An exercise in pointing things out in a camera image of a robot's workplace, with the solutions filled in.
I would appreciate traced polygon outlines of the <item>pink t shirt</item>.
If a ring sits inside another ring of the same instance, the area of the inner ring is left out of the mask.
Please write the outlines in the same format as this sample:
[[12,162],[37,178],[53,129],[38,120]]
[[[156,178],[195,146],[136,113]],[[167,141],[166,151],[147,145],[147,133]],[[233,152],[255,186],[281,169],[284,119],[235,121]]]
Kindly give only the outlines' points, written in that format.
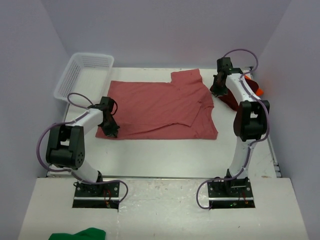
[[216,140],[214,102],[199,69],[176,71],[170,82],[111,81],[117,140]]

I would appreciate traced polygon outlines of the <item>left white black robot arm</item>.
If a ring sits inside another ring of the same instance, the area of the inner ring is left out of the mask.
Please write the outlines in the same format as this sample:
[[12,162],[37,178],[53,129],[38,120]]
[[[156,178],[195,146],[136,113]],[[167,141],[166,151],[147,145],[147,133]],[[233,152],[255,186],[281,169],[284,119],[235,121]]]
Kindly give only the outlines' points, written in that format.
[[86,160],[85,135],[98,127],[104,136],[117,138],[120,129],[114,119],[117,111],[117,102],[103,96],[99,103],[88,106],[73,121],[56,123],[49,129],[46,162],[70,172],[79,182],[86,184],[87,192],[94,197],[103,193],[103,177]]

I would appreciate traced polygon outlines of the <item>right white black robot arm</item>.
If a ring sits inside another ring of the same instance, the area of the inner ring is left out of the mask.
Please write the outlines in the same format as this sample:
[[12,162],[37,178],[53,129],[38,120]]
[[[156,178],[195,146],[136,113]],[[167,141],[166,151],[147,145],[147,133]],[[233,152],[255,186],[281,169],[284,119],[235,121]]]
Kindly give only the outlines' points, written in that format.
[[217,60],[217,74],[213,76],[210,91],[214,97],[232,94],[238,108],[233,121],[233,132],[237,137],[233,161],[223,179],[214,179],[212,189],[219,195],[230,197],[246,187],[248,167],[253,150],[268,132],[267,114],[270,104],[262,101],[244,79],[240,68],[234,68],[230,57]]

